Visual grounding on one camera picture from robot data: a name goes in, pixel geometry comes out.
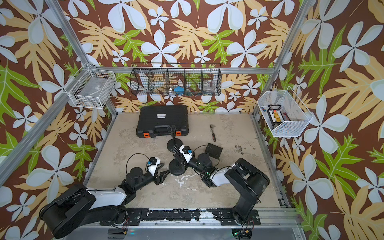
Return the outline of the black stand pole with clip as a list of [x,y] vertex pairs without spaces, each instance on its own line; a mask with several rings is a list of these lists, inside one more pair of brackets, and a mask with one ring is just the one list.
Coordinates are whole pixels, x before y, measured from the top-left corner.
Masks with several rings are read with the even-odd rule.
[[171,125],[168,127],[168,131],[171,134],[171,137],[173,138],[173,141],[176,139],[176,126]]

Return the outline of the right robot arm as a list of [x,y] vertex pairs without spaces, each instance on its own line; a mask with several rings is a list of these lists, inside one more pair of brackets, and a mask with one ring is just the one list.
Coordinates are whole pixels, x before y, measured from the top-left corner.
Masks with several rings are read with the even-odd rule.
[[208,154],[201,154],[202,161],[194,158],[194,153],[175,154],[176,173],[182,175],[188,168],[193,169],[202,182],[209,188],[231,184],[240,194],[239,200],[232,208],[233,219],[244,224],[251,210],[260,202],[260,197],[270,184],[269,177],[243,158],[233,165],[217,169]]

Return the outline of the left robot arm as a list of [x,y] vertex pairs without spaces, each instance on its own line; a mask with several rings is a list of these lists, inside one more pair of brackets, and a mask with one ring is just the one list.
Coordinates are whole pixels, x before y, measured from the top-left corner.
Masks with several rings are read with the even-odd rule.
[[72,186],[61,196],[44,206],[39,218],[44,221],[56,239],[63,238],[80,226],[105,222],[121,224],[127,217],[127,205],[136,196],[137,191],[150,183],[162,184],[169,170],[155,173],[143,173],[139,167],[131,169],[122,183],[112,189],[91,189],[83,184]]

